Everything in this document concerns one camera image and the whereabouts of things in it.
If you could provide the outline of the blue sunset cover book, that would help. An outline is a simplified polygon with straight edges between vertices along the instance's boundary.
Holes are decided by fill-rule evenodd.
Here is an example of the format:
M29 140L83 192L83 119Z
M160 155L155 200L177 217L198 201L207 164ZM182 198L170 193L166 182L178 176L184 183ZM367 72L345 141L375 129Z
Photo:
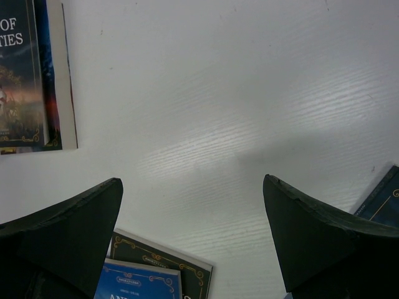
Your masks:
M78 148L62 1L34 1L49 140L33 152Z

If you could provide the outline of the A Tale of Two Cities book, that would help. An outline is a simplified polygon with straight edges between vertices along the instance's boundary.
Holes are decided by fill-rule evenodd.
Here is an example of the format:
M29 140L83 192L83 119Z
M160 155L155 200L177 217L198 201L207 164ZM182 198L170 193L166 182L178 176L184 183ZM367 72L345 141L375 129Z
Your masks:
M40 151L49 140L33 1L1 1L1 147Z

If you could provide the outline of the Nineteen Eighty-Four blue book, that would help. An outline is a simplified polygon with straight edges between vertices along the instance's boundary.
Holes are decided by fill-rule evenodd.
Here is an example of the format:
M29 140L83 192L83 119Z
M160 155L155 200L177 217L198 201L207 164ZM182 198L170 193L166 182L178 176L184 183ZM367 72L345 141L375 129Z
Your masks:
M398 228L398 166L390 168L354 215Z

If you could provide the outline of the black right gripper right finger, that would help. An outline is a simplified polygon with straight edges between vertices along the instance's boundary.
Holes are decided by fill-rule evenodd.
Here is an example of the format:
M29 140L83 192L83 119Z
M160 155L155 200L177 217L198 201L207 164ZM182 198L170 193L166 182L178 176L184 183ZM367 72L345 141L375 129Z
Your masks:
M398 229L314 199L270 174L264 205L293 298L398 298Z

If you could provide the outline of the Three Days to See book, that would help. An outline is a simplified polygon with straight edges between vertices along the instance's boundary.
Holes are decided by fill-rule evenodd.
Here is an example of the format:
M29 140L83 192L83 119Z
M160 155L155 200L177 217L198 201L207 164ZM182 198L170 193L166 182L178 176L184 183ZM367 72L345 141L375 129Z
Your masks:
M183 298L208 298L213 266L203 260L121 229L113 232L110 256L124 262L179 270Z

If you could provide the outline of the Animal Farm blue book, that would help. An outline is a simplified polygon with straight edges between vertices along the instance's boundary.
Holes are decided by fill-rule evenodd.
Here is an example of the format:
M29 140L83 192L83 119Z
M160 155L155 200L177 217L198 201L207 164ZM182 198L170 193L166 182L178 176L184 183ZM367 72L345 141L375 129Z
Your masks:
M105 259L94 297L103 299L182 298L180 271Z

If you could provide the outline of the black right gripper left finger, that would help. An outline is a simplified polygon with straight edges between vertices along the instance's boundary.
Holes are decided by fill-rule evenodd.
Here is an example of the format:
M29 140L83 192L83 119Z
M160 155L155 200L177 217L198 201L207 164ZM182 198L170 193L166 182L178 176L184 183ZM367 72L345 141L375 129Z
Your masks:
M1 224L1 298L93 298L122 196L111 178Z

